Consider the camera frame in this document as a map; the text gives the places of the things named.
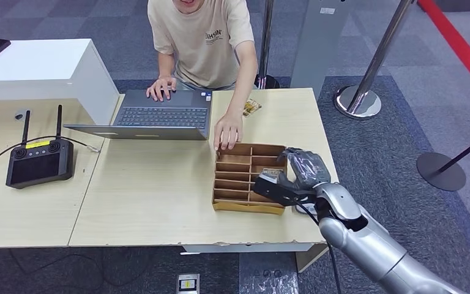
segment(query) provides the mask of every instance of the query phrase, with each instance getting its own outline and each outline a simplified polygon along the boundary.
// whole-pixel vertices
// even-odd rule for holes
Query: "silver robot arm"
[[[319,230],[387,293],[465,293],[413,259],[341,185],[314,187]]]

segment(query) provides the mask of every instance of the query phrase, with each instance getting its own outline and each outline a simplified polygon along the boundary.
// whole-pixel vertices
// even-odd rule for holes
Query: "laptop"
[[[207,140],[211,91],[170,91],[170,100],[128,90],[112,126],[64,124],[68,129],[111,139]]]

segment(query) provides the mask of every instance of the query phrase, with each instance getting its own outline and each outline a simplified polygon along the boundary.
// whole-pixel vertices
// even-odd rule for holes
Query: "touchpad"
[[[163,102],[156,101],[154,104],[159,107],[190,106],[193,100],[194,91],[170,91],[170,100],[163,95]]]

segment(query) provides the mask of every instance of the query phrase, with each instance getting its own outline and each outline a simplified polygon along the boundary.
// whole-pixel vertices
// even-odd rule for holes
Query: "cardboard box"
[[[287,173],[287,160],[278,160],[284,150],[284,146],[262,144],[235,144],[232,150],[219,150],[212,195],[214,209],[282,215],[284,206],[254,193],[253,185],[264,168]]]

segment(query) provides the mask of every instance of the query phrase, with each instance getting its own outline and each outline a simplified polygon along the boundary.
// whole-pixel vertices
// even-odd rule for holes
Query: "laptop keyboard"
[[[206,128],[206,108],[123,107],[119,126]]]

